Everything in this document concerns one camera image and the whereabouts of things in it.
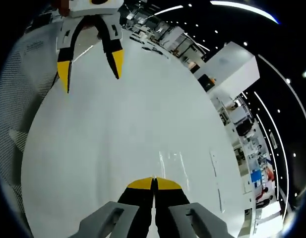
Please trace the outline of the person's left hand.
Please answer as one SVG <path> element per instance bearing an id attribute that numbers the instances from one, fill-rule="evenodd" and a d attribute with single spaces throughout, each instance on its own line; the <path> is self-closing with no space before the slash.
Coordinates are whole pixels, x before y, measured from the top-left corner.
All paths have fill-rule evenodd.
<path id="1" fill-rule="evenodd" d="M 95 28 L 96 29 L 96 37 L 98 40 L 102 40 L 102 35 L 101 35 L 101 31 L 99 30 L 99 17 L 96 16 L 90 16 L 90 17 L 85 17 L 84 18 L 84 23 L 83 23 L 83 27 L 82 30 L 88 30 L 91 28 Z"/>

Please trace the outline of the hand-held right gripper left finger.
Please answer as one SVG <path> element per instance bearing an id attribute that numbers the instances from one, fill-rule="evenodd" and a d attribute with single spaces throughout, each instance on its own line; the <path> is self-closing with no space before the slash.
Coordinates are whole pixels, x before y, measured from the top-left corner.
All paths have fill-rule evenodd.
<path id="1" fill-rule="evenodd" d="M 81 220 L 72 238 L 145 238 L 152 221 L 154 178 L 130 183 L 117 202 L 109 201 Z"/>

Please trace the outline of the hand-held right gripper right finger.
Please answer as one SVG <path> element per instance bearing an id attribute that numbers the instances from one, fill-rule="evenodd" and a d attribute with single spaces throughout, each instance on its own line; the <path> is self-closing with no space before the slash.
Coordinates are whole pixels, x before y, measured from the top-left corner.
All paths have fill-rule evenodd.
<path id="1" fill-rule="evenodd" d="M 200 203 L 191 203 L 181 186 L 154 179 L 155 224 L 161 238 L 231 238 L 227 224 Z"/>

